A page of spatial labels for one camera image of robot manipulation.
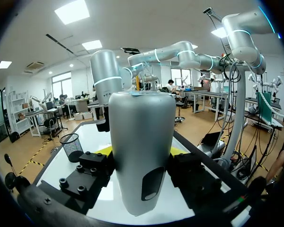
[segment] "black bag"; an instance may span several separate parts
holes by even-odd
[[[18,140],[20,138],[20,135],[19,133],[17,133],[16,131],[13,132],[12,134],[10,134],[9,136],[9,140],[13,143],[15,142],[16,140]]]

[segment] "ceiling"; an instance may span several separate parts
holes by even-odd
[[[120,56],[121,65],[127,64],[129,55],[120,47],[146,51],[182,40],[198,45],[197,53],[221,55],[221,41],[210,33],[214,27],[203,10],[212,7],[223,17],[257,6],[253,0],[85,0],[90,17],[64,25],[54,10],[71,1],[31,0],[15,16],[0,43],[0,61],[12,61],[8,69],[0,69],[0,81],[6,76],[24,75],[25,67],[34,61],[45,63],[44,69],[33,75],[41,78],[85,68],[89,57],[84,55],[93,51],[86,51],[81,43],[94,40],[100,40],[103,49],[114,50]],[[253,38],[262,53],[283,53],[275,34]]]

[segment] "air conditioner vent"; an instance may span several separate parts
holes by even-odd
[[[29,65],[27,65],[27,70],[39,70],[44,66],[44,63],[40,61],[32,62]]]
[[[22,72],[22,74],[34,74],[32,71],[27,71],[27,70],[24,70],[23,72]]]

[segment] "computer monitor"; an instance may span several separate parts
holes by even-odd
[[[47,108],[47,110],[53,109],[53,103],[52,102],[47,102],[46,103],[46,108]]]

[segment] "window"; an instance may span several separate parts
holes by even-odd
[[[55,98],[59,98],[60,95],[72,97],[71,72],[52,77],[52,84]]]
[[[190,70],[171,69],[171,79],[175,82],[176,86],[191,85]]]

